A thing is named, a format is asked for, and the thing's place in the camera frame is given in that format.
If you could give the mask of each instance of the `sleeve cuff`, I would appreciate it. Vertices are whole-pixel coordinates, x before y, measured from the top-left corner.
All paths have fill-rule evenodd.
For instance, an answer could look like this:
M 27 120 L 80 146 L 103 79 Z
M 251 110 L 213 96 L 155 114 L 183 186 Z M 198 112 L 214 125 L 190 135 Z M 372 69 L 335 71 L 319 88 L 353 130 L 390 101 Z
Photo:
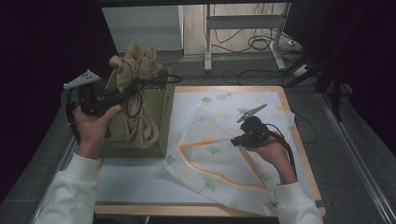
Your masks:
M 80 157 L 74 153 L 72 160 L 64 169 L 64 174 L 78 180 L 95 179 L 95 173 L 99 165 L 100 161 Z
M 300 182 L 276 186 L 277 202 L 280 205 L 298 205 L 309 203 Z

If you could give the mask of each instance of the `white sweatshirt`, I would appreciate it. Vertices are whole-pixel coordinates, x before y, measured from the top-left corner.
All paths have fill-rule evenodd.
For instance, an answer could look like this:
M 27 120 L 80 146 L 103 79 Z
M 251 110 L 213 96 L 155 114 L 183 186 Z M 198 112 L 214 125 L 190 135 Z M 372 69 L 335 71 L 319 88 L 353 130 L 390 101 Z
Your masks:
M 35 224 L 92 224 L 95 206 L 95 172 L 100 162 L 73 155 L 67 168 L 49 185 Z M 299 182 L 276 187 L 281 224 L 322 223 L 315 202 L 308 199 Z

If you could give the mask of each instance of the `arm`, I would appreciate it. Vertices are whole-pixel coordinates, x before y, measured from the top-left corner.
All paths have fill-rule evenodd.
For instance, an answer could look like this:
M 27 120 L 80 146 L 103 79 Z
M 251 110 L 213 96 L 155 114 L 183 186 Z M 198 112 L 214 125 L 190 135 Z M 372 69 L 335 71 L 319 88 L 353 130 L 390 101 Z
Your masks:
M 101 118 L 88 117 L 78 107 L 75 121 L 81 142 L 78 151 L 64 169 L 56 174 L 43 200 L 42 210 L 35 223 L 92 223 L 95 205 L 96 159 L 105 142 L 106 127 L 120 112 L 116 105 Z
M 248 147 L 247 150 L 257 152 L 279 173 L 280 185 L 276 186 L 279 223 L 323 223 L 315 202 L 306 197 L 286 149 L 274 137 L 271 136 L 263 147 Z

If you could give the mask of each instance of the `gray carpet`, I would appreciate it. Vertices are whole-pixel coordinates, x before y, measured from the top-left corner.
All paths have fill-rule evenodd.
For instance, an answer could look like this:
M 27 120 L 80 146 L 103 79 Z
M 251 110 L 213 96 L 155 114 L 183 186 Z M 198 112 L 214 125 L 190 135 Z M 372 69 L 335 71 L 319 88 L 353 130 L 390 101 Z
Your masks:
M 236 85 L 230 83 L 235 82 L 234 75 L 225 70 L 235 73 L 248 69 L 276 70 L 275 62 L 270 56 L 260 57 L 262 57 L 261 60 L 242 60 L 244 58 L 241 57 L 217 58 L 212 63 L 213 71 L 211 73 L 204 72 L 202 58 L 174 61 L 177 63 L 165 62 L 164 65 L 171 67 L 173 74 L 183 76 L 183 82 L 179 85 Z M 268 77 L 272 77 L 272 79 L 260 81 Z M 251 74 L 247 78 L 253 81 L 241 79 L 244 85 L 276 85 L 280 84 L 283 79 L 281 74 L 263 72 Z M 363 186 L 323 110 L 313 88 L 315 81 L 316 78 L 311 77 L 298 86 L 285 91 L 290 107 L 296 114 L 296 123 L 320 194 L 326 203 L 324 223 L 383 223 L 368 191 Z M 349 105 L 347 97 L 341 100 L 341 117 L 362 158 L 395 207 L 395 157 Z M 35 156 L 8 197 L 1 203 L 0 223 L 29 223 L 32 219 L 72 137 L 66 123 L 64 109 L 60 108 Z M 141 219 L 137 217 L 112 217 L 118 218 L 122 223 L 141 223 Z M 262 219 L 261 221 L 262 223 L 274 223 L 273 220 Z M 189 221 L 187 219 L 163 220 L 163 223 L 172 222 Z M 255 222 L 241 220 L 240 223 Z

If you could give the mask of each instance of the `woven basket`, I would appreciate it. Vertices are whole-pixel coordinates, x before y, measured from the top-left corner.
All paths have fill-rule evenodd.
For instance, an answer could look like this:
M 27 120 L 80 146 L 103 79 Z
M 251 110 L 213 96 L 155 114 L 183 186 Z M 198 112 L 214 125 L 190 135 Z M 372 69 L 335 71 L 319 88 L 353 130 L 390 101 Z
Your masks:
M 159 76 L 170 74 L 169 68 L 163 68 Z M 117 70 L 111 74 L 107 89 L 117 88 Z M 164 158 L 168 144 L 169 125 L 172 113 L 175 86 L 173 84 L 150 84 L 146 86 L 147 107 L 160 131 L 158 141 L 149 148 L 136 148 L 126 142 L 124 125 L 127 116 L 119 113 L 110 124 L 111 136 L 99 152 L 99 158 Z

